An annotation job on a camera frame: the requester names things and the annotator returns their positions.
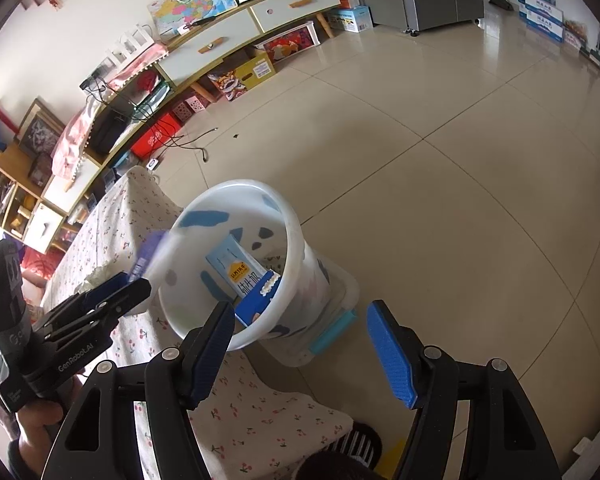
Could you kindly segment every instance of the yellow label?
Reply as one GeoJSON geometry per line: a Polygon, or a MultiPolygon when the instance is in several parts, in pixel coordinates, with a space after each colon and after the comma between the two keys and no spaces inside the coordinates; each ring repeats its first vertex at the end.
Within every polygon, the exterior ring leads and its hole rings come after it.
{"type": "Polygon", "coordinates": [[[234,283],[239,282],[247,273],[249,267],[244,262],[234,262],[229,266],[229,277],[234,283]]]}

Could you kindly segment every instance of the tile floor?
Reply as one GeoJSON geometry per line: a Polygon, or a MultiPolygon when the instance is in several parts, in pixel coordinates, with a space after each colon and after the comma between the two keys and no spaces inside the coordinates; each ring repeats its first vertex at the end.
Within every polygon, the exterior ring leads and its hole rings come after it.
{"type": "MultiPolygon", "coordinates": [[[[600,78],[493,8],[417,38],[342,32],[236,102],[186,125],[198,152],[157,170],[187,205],[254,178],[289,200],[308,242],[458,360],[498,356],[520,378],[561,466],[600,426],[600,78]]],[[[375,426],[413,413],[391,394],[362,324],[301,368],[254,347],[273,386],[375,426]]],[[[446,478],[462,459],[459,409],[446,478]]]]}

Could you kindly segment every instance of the sleeve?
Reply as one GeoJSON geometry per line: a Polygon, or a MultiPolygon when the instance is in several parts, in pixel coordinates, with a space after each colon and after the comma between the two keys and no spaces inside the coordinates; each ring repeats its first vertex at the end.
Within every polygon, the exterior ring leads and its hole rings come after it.
{"type": "Polygon", "coordinates": [[[7,450],[9,471],[15,480],[40,480],[38,476],[24,463],[20,455],[18,440],[12,440],[7,450]]]}

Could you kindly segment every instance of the map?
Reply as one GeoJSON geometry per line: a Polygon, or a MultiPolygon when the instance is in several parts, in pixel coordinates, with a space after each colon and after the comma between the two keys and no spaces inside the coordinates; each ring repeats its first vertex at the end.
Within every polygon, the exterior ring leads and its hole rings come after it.
{"type": "Polygon", "coordinates": [[[211,18],[237,7],[235,0],[157,0],[148,6],[161,36],[175,36],[187,23],[211,18]]]}

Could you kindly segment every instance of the red box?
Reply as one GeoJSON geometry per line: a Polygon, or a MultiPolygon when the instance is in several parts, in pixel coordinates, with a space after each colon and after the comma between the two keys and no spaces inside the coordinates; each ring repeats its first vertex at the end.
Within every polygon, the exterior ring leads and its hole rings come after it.
{"type": "Polygon", "coordinates": [[[180,122],[168,112],[136,140],[131,151],[135,156],[144,160],[151,152],[163,146],[169,138],[177,134],[181,127],[180,122]]]}

